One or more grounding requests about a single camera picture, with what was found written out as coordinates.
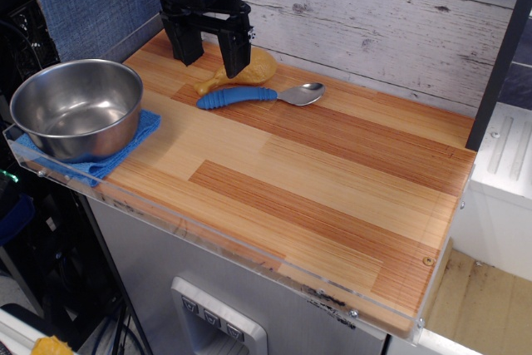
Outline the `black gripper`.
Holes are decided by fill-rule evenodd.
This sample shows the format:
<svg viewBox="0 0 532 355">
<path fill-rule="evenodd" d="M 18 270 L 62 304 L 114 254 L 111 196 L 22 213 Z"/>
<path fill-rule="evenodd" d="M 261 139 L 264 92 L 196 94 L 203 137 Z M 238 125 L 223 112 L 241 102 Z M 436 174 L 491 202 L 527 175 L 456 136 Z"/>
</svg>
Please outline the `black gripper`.
<svg viewBox="0 0 532 355">
<path fill-rule="evenodd" d="M 242 0 L 160 0 L 161 20 L 176 60 L 186 66 L 204 54 L 201 33 L 217 34 L 228 78 L 236 77 L 251 54 L 250 6 Z"/>
</svg>

